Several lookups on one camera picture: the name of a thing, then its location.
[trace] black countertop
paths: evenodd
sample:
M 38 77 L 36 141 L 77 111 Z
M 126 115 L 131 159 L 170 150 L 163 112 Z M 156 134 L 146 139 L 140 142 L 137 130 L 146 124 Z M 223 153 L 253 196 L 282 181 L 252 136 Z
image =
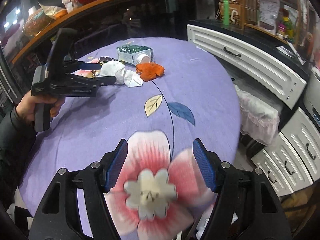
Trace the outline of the black countertop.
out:
M 305 63 L 305 65 L 301 65 L 296 57 L 291 58 L 280 52 L 277 49 L 278 46 L 284 46 L 289 51 L 291 51 L 291 49 L 288 45 L 266 33 L 249 27 L 245 27 L 244 30 L 241 30 L 232 25 L 225 26 L 218 20 L 193 20 L 189 21 L 189 24 L 221 32 L 247 42 L 280 60 L 306 82 L 309 80 L 309 75 L 311 72 L 310 64 Z

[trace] white cabinet door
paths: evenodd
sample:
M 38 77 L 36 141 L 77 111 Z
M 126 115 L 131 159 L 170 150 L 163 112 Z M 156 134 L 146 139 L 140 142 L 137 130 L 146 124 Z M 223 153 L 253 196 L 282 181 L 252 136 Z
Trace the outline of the white cabinet door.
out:
M 320 134 L 299 107 L 281 130 L 305 163 L 313 181 L 320 178 Z
M 293 193 L 286 177 L 264 149 L 253 156 L 251 160 L 263 170 L 278 197 Z
M 306 82 L 275 57 L 224 33 L 194 25 L 187 25 L 187 30 L 188 41 L 246 72 L 289 108 L 299 99 Z
M 280 132 L 272 147 L 265 148 L 294 191 L 310 186 L 313 181 L 301 158 Z

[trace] hand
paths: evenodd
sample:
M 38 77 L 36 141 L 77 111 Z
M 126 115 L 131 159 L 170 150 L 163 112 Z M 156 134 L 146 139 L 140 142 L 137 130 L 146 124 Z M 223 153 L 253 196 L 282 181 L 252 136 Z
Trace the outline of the hand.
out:
M 32 96 L 31 90 L 24 95 L 21 102 L 17 105 L 16 110 L 20 118 L 22 118 L 26 123 L 31 123 L 35 120 L 35 106 L 36 104 L 54 104 L 50 110 L 50 116 L 53 118 L 58 115 L 61 106 L 64 104 L 65 98 L 57 99 L 49 95 L 38 95 Z

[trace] silver bolt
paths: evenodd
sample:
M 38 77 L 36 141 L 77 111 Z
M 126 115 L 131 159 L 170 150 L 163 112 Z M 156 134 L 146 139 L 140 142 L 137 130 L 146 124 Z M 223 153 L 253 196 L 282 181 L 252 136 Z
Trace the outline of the silver bolt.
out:
M 260 168 L 256 168 L 254 172 L 257 173 L 258 175 L 261 175 L 263 173 L 262 169 Z
M 58 170 L 58 173 L 60 174 L 60 175 L 63 175 L 63 174 L 65 174 L 67 172 L 67 170 L 65 169 L 65 168 L 61 168 L 60 170 Z
M 228 169 L 228 168 L 230 168 L 230 163 L 223 162 L 223 163 L 221 163 L 221 166 L 222 166 L 222 168 Z
M 96 169 L 96 168 L 98 168 L 100 166 L 100 163 L 99 162 L 93 162 L 93 163 L 91 163 L 91 168 L 93 168 L 93 169 Z

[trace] drawer handle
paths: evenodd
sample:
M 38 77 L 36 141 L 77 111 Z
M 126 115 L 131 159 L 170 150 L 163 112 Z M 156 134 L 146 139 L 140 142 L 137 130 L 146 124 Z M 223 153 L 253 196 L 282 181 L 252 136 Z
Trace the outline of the drawer handle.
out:
M 268 179 L 270 180 L 270 182 L 271 182 L 272 184 L 276 183 L 276 182 L 277 182 L 276 180 L 275 180 L 275 181 L 272 181 L 272 179 L 271 179 L 270 176 L 269 176 L 269 173 L 271 173 L 271 172 L 268 171 Z
M 231 52 L 230 50 L 227 50 L 227 48 L 226 47 L 223 47 L 223 50 L 226 52 L 226 53 L 229 53 L 229 54 L 231 54 L 231 55 L 233 55 L 233 56 L 236 56 L 236 57 L 241 57 L 241 54 L 239 53 L 238 55 L 237 54 L 234 54 L 233 52 Z
M 317 158 L 317 156 L 312 156 L 311 152 L 309 151 L 308 147 L 309 147 L 309 143 L 306 144 L 306 147 L 307 147 L 307 151 L 308 151 L 308 154 L 310 156 L 311 159 L 315 160 Z
M 294 174 L 294 171 L 293 171 L 293 172 L 290 172 L 290 171 L 289 171 L 289 169 L 288 169 L 288 167 L 287 167 L 287 163 L 288 163 L 288 161 L 285 161 L 285 162 L 284 162 L 285 169 L 287 170 L 287 172 L 289 173 L 289 175 L 293 175 L 293 174 Z

